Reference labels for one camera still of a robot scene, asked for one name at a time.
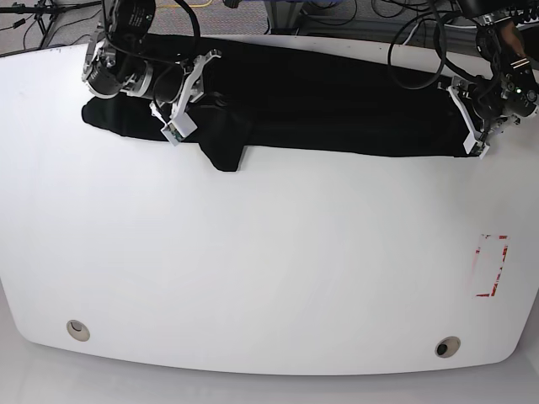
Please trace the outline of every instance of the floor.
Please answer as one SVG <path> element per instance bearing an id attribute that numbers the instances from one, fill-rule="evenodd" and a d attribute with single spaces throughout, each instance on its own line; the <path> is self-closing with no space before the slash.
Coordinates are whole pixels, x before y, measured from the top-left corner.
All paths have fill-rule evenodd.
<path id="1" fill-rule="evenodd" d="M 62 0 L 58 4 L 67 3 L 85 3 L 88 0 Z M 376 10 L 384 15 L 395 14 L 399 7 L 384 3 L 381 0 L 375 0 Z M 173 5 L 173 0 L 157 0 L 157 16 L 154 19 L 151 31 L 156 34 L 186 34 L 190 31 L 187 14 L 177 8 L 160 8 L 159 6 Z M 189 4 L 204 5 L 207 0 L 190 0 Z M 0 7 L 8 7 L 13 4 L 13 0 L 0 0 Z M 25 3 L 32 6 L 34 3 L 30 0 Z M 379 18 L 372 11 L 371 0 L 357 0 L 358 11 L 356 19 L 359 18 Z M 336 7 L 329 10 L 321 10 L 313 6 L 306 6 L 309 13 L 312 14 L 331 14 L 336 18 L 348 19 L 354 14 L 355 0 L 342 0 Z M 71 11 L 62 15 L 55 23 L 51 45 L 70 45 L 73 43 L 84 43 L 88 40 L 87 36 L 91 34 L 99 19 L 100 7 L 86 8 L 82 10 Z M 212 0 L 205 7 L 194 8 L 199 21 L 203 35 L 216 34 L 251 34 L 260 35 L 267 29 L 267 19 L 264 3 L 257 0 L 244 0 L 237 9 L 227 8 L 222 0 Z M 415 12 L 406 11 L 400 14 L 396 19 L 408 20 L 415 16 Z M 41 40 L 41 33 L 37 24 L 31 15 L 0 14 L 0 29 L 9 27 L 15 21 L 22 17 L 28 21 L 17 29 L 6 29 L 0 31 L 0 54 L 21 51 L 23 48 L 35 48 Z"/>

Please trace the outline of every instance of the black cloth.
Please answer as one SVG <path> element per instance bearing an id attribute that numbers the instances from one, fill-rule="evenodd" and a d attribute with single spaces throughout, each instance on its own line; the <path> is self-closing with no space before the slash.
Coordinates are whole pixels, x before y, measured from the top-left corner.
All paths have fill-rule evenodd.
<path id="1" fill-rule="evenodd" d="M 537 62 L 539 61 L 539 27 L 523 29 L 520 32 L 520 36 L 524 41 L 524 52 L 528 58 L 534 60 L 534 68 L 536 68 Z"/>
<path id="2" fill-rule="evenodd" d="M 148 35 L 147 54 L 173 56 L 189 41 Z M 203 38 L 198 52 L 211 49 L 222 58 L 205 69 L 211 95 L 188 111 L 198 129 L 186 141 L 199 143 L 221 171 L 236 171 L 247 145 L 386 157 L 467 156 L 467 127 L 447 92 L 435 86 L 402 89 L 385 65 Z M 410 82 L 427 75 L 398 70 Z M 121 136 L 165 141 L 162 123 L 143 98 L 93 98 L 83 107 L 83 120 Z"/>

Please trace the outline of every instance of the metal bracket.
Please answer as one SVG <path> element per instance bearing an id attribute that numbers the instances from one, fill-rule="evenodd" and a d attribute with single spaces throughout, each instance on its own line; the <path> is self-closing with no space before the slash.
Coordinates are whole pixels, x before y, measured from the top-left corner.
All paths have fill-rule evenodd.
<path id="1" fill-rule="evenodd" d="M 99 17 L 98 26 L 95 31 L 90 35 L 90 41 L 86 48 L 86 55 L 84 55 L 84 66 L 83 66 L 83 81 L 88 80 L 88 76 L 92 72 L 92 62 L 93 57 L 95 56 L 96 49 L 98 48 L 98 43 L 104 39 L 104 28 L 103 28 L 103 16 Z"/>
<path id="2" fill-rule="evenodd" d="M 447 88 L 447 91 L 449 95 L 451 95 L 451 98 L 453 102 L 455 103 L 456 107 L 459 109 L 459 111 L 461 111 L 462 118 L 464 119 L 464 122 L 466 123 L 466 127 L 469 130 L 468 136 L 466 137 L 466 140 L 464 141 L 464 150 L 466 150 L 466 153 L 470 154 L 474 148 L 476 149 L 478 148 L 481 151 L 479 158 L 483 158 L 485 154 L 487 153 L 488 149 L 490 148 L 490 145 L 486 141 L 480 141 L 481 132 L 475 129 L 475 126 L 473 125 L 472 118 L 470 117 L 470 114 L 468 113 L 466 105 L 464 105 L 464 103 L 461 101 L 461 99 L 458 96 L 460 84 L 461 84 L 461 79 L 459 77 L 453 77 L 453 82 Z"/>
<path id="3" fill-rule="evenodd" d="M 169 121 L 166 121 L 161 116 L 154 102 L 150 103 L 152 114 L 165 124 L 161 132 L 173 145 L 177 146 L 196 130 L 196 123 L 185 110 L 188 103 L 196 103 L 204 95 L 204 81 L 202 77 L 204 66 L 212 59 L 220 57 L 221 52 L 215 49 L 210 50 L 204 56 L 199 55 L 196 57 L 193 71 L 185 78 L 184 85 L 179 90 L 179 95 L 172 102 L 172 113 Z"/>

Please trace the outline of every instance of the table surface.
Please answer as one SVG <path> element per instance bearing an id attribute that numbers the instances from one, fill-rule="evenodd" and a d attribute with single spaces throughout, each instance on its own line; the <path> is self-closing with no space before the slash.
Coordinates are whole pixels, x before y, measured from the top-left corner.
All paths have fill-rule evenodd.
<path id="1" fill-rule="evenodd" d="M 387 50 L 235 39 L 371 61 Z M 83 52 L 0 61 L 10 77 L 0 93 L 0 278 L 25 338 L 279 375 L 456 368 L 511 355 L 539 285 L 536 122 L 508 130 L 482 161 L 249 147 L 238 173 L 220 173 L 197 145 L 85 125 Z M 433 53 L 395 57 L 433 70 Z M 496 295 L 476 297 L 490 293 L 504 245 Z M 88 326 L 86 343 L 68 335 L 73 319 Z M 461 349 L 440 359 L 435 345 L 449 336 Z"/>
<path id="2" fill-rule="evenodd" d="M 530 404 L 539 383 L 522 349 L 501 364 L 400 375 L 273 376 L 174 369 L 29 343 L 0 285 L 0 402 L 35 404 Z"/>

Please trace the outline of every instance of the cable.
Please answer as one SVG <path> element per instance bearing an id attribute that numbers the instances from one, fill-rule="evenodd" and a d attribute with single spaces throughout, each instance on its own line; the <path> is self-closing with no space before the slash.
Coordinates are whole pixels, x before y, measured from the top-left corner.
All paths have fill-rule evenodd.
<path id="1" fill-rule="evenodd" d="M 49 44 L 52 42 L 52 40 L 54 39 L 55 35 L 58 33 L 58 31 L 60 29 L 63 29 L 63 28 L 66 28 L 68 27 L 69 25 L 74 25 L 74 24 L 78 24 L 78 23 L 82 23 L 82 21 L 88 21 L 89 19 L 93 19 L 95 17 L 97 17 L 97 15 L 101 13 L 101 10 L 98 10 L 97 13 L 95 13 L 94 15 L 92 15 L 91 17 L 87 17 L 85 19 L 78 19 L 77 21 L 72 21 L 71 23 L 68 23 L 68 24 L 64 24 L 64 25 L 61 25 L 60 27 L 58 27 L 51 35 L 51 38 L 49 39 Z"/>
<path id="2" fill-rule="evenodd" d="M 171 70 L 173 69 L 173 66 L 169 66 L 167 67 L 163 73 L 161 73 L 156 81 L 155 81 L 155 84 L 153 84 L 153 91 L 152 91 L 152 101 L 153 101 L 153 104 L 155 105 L 155 108 L 157 109 L 157 111 L 159 111 L 159 114 L 161 114 L 161 116 L 163 117 L 164 120 L 166 120 L 167 122 L 170 121 L 170 115 L 168 114 L 165 114 L 165 112 L 163 111 L 163 109 L 161 108 L 161 106 L 157 103 L 157 99 L 155 97 L 155 94 L 157 92 L 157 85 L 161 82 L 161 80 L 163 79 L 163 77 L 165 77 Z"/>
<path id="3" fill-rule="evenodd" d="M 434 42 L 436 53 L 438 54 L 440 58 L 443 51 L 440 44 L 440 27 L 443 27 L 447 21 L 450 21 L 452 19 L 457 19 L 461 16 L 462 16 L 462 13 L 458 11 L 447 13 L 441 18 L 441 24 L 437 24 L 435 26 L 435 32 L 432 35 L 432 40 Z M 454 73 L 458 74 L 462 78 L 465 78 L 469 82 L 475 82 L 475 83 L 478 82 L 478 79 L 476 77 L 472 76 L 470 73 L 468 73 L 464 69 L 455 65 L 447 58 L 446 58 L 446 66 L 449 67 Z"/>
<path id="4" fill-rule="evenodd" d="M 319 10 L 329 10 L 330 8 L 336 7 L 338 3 L 330 3 L 327 6 L 321 6 L 320 4 L 316 4 L 315 2 L 309 2 L 309 5 L 313 6 L 314 8 L 318 8 Z"/>
<path id="5" fill-rule="evenodd" d="M 426 19 L 419 21 L 419 25 L 423 25 L 423 47 L 427 47 L 427 22 Z"/>
<path id="6" fill-rule="evenodd" d="M 458 28 L 458 29 L 477 29 L 478 28 L 475 25 L 449 25 L 449 24 L 446 24 L 446 27 Z"/>
<path id="7" fill-rule="evenodd" d="M 0 31 L 5 31 L 7 29 L 17 29 L 18 27 L 20 27 L 21 25 L 25 25 L 26 24 L 26 21 L 28 21 L 29 19 L 31 19 L 32 17 L 28 17 L 26 19 L 19 19 L 17 21 L 15 21 L 13 24 L 11 24 L 9 27 L 6 27 L 6 28 L 0 28 Z"/>
<path id="8" fill-rule="evenodd" d="M 319 23 L 319 24 L 322 24 L 322 25 L 329 25 L 330 27 L 339 27 L 341 25 L 346 25 L 348 23 L 351 23 L 352 21 L 354 21 L 355 19 L 355 16 L 357 15 L 357 9 L 358 9 L 358 6 L 357 6 L 357 0 L 354 0 L 354 5 L 355 5 L 355 10 L 354 10 L 354 14 L 352 14 L 352 17 L 350 17 L 349 19 L 347 19 L 346 21 L 344 21 L 343 23 L 336 23 L 336 24 L 331 24 L 331 23 L 326 23 L 324 21 L 320 21 L 318 19 L 314 19 L 313 17 L 311 17 L 309 14 L 305 13 L 303 10 L 301 11 L 302 15 L 308 19 L 310 19 L 311 21 L 314 21 L 315 23 Z"/>
<path id="9" fill-rule="evenodd" d="M 393 37 L 391 44 L 389 45 L 389 50 L 387 51 L 387 72 L 391 79 L 398 84 L 402 88 L 406 88 L 408 90 L 420 90 L 422 88 L 427 88 L 436 80 L 438 80 L 441 76 L 441 73 L 444 69 L 444 66 L 446 65 L 446 52 L 447 52 L 447 38 L 446 38 L 446 30 L 444 29 L 443 23 L 441 23 L 441 17 L 440 13 L 448 13 L 446 11 L 438 11 L 435 6 L 434 0 L 428 0 L 429 7 L 431 8 L 431 11 L 428 13 L 422 13 L 419 14 L 417 17 L 410 19 L 401 29 L 397 32 L 397 34 Z M 395 47 L 398 37 L 404 32 L 404 30 L 409 27 L 411 24 L 415 23 L 417 20 L 423 18 L 423 17 L 429 17 L 430 15 L 433 15 L 436 23 L 440 26 L 440 36 L 441 36 L 441 44 L 440 44 L 440 65 L 438 65 L 438 69 L 436 70 L 436 73 L 426 82 L 422 82 L 420 84 L 407 84 L 404 82 L 401 82 L 397 75 L 395 74 L 393 65 L 391 63 L 391 56 L 393 48 Z"/>
<path id="10" fill-rule="evenodd" d="M 28 35 L 30 29 L 35 25 L 35 23 L 37 23 L 37 19 L 35 19 L 34 22 L 32 24 L 30 24 L 30 26 L 24 32 L 24 35 L 23 35 L 23 49 L 25 51 L 26 51 L 26 35 Z"/>
<path id="11" fill-rule="evenodd" d="M 207 3 L 204 4 L 190 4 L 189 6 L 191 8 L 203 8 L 208 7 L 213 3 L 213 0 L 209 0 Z M 181 8 L 178 4 L 163 4 L 161 6 L 157 6 L 156 8 Z"/>
<path id="12" fill-rule="evenodd" d="M 492 61 L 490 62 L 490 68 L 492 70 L 492 78 L 488 82 L 488 86 L 483 89 L 481 93 L 478 95 L 478 102 L 482 106 L 487 106 L 483 103 L 482 98 L 486 96 L 488 93 L 490 93 L 494 87 L 499 83 L 499 79 L 501 78 L 501 71 L 500 71 L 500 65 L 499 65 L 499 53 L 496 52 L 492 55 Z M 478 87 L 482 87 L 483 82 L 480 82 L 481 85 L 478 84 Z"/>
<path id="13" fill-rule="evenodd" d="M 376 14 L 378 17 L 382 17 L 383 19 L 393 19 L 406 11 L 406 8 L 404 8 L 404 6 L 401 6 L 401 9 L 398 10 L 395 14 L 384 15 L 380 13 L 380 11 L 378 11 L 378 9 L 376 8 L 376 0 L 371 0 L 371 8 L 374 14 Z"/>
<path id="14" fill-rule="evenodd" d="M 408 42 L 414 37 L 415 31 L 418 30 L 419 25 L 421 24 L 421 21 L 419 21 L 419 22 L 412 28 L 412 30 L 410 31 L 410 35 L 408 35 L 408 38 L 407 38 L 406 40 L 404 40 L 403 46 L 406 46 L 406 45 L 408 44 Z"/>
<path id="15" fill-rule="evenodd" d="M 402 8 L 405 8 L 407 10 L 415 11 L 416 13 L 424 13 L 429 11 L 429 8 L 419 8 L 420 6 L 424 6 L 427 3 L 416 3 L 416 4 L 408 4 L 408 3 L 401 3 L 397 0 L 382 0 L 384 3 L 390 3 L 390 4 L 396 4 Z"/>
<path id="16" fill-rule="evenodd" d="M 79 40 L 81 40 L 82 38 L 84 38 L 85 36 L 92 36 L 90 34 L 84 34 L 84 35 L 81 35 L 79 36 L 77 39 L 75 39 L 71 44 L 68 44 L 66 46 L 71 46 L 71 45 L 75 45 Z"/>
<path id="17" fill-rule="evenodd" d="M 198 49 L 198 44 L 200 42 L 200 25 L 199 25 L 199 21 L 196 18 L 195 12 L 189 7 L 189 5 L 184 0 L 174 0 L 174 1 L 178 5 L 180 5 L 187 12 L 187 14 L 189 15 L 189 19 L 191 21 L 191 25 L 192 25 L 192 29 L 193 29 L 193 43 L 191 45 L 191 49 L 189 50 L 189 52 L 187 52 L 187 55 L 188 55 L 189 58 L 192 59 L 195 56 L 195 52 Z M 137 57 L 139 59 L 144 59 L 144 60 L 147 60 L 147 61 L 159 61 L 161 63 L 165 63 L 165 64 L 173 65 L 173 66 L 175 66 L 177 64 L 177 61 L 166 60 L 166 59 L 161 59 L 161 58 L 158 58 L 158 57 L 142 55 L 142 54 L 135 53 L 133 51 L 124 49 L 122 46 L 117 45 L 110 38 L 109 22 L 107 20 L 107 13 L 106 13 L 106 7 L 105 7 L 105 4 L 104 4 L 104 0 L 101 0 L 101 8 L 103 9 L 104 36 L 105 36 L 106 40 L 109 42 L 110 46 L 115 48 L 117 51 L 126 53 L 127 55 L 134 56 L 134 57 Z"/>

